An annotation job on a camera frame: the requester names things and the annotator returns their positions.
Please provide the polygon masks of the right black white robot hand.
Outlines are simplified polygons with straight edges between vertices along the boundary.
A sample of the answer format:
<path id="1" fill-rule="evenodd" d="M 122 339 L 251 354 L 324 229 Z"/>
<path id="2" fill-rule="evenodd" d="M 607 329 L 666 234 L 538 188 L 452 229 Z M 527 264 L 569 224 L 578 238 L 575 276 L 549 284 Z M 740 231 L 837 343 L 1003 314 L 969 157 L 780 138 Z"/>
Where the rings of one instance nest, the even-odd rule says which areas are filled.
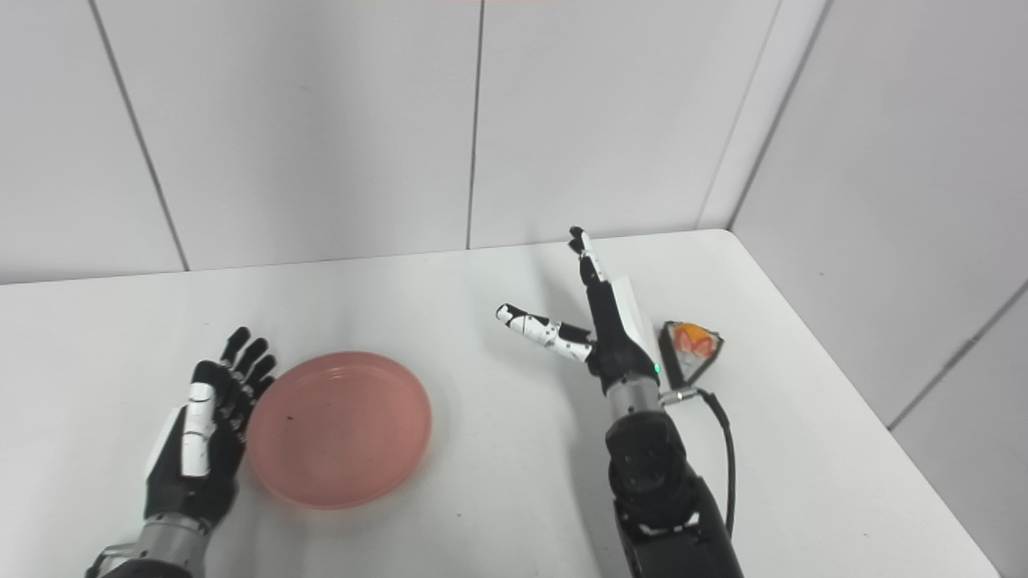
<path id="1" fill-rule="evenodd" d="M 601 265 L 594 241 L 584 228 L 570 227 L 570 250 L 577 256 L 577 270 L 585 288 L 594 328 L 565 322 L 504 303 L 495 318 L 526 340 L 544 350 L 587 366 L 601 381 L 603 392 L 632 381 L 660 385 L 660 363 L 652 338 L 642 335 L 642 315 L 628 278 L 612 279 Z"/>

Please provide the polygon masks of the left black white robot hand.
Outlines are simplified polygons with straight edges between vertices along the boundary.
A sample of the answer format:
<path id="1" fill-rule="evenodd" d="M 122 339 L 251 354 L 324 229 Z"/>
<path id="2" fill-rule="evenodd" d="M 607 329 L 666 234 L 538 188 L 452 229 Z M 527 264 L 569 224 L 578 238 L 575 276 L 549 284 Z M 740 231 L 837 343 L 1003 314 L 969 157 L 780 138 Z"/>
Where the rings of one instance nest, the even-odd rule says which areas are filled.
<path id="1" fill-rule="evenodd" d="M 238 327 L 217 359 L 196 363 L 146 479 L 144 519 L 186 517 L 212 531 L 228 515 L 251 417 L 278 361 L 265 338 Z"/>

